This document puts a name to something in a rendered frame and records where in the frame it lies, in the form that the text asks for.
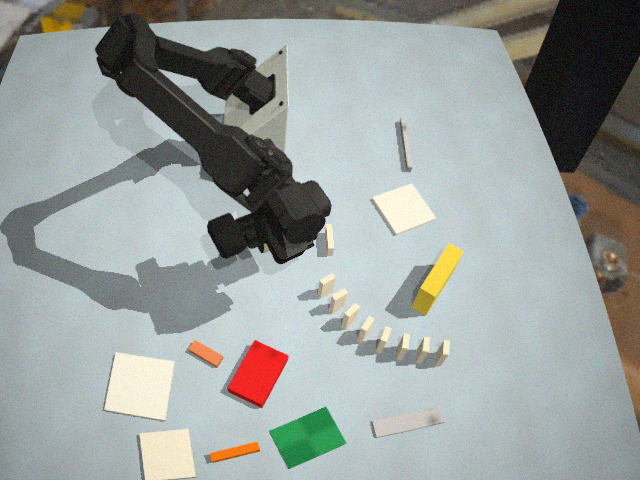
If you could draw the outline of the red rectangular block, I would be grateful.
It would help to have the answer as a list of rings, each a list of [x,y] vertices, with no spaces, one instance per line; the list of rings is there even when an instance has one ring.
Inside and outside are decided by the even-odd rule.
[[[263,408],[289,356],[254,340],[228,392]]]

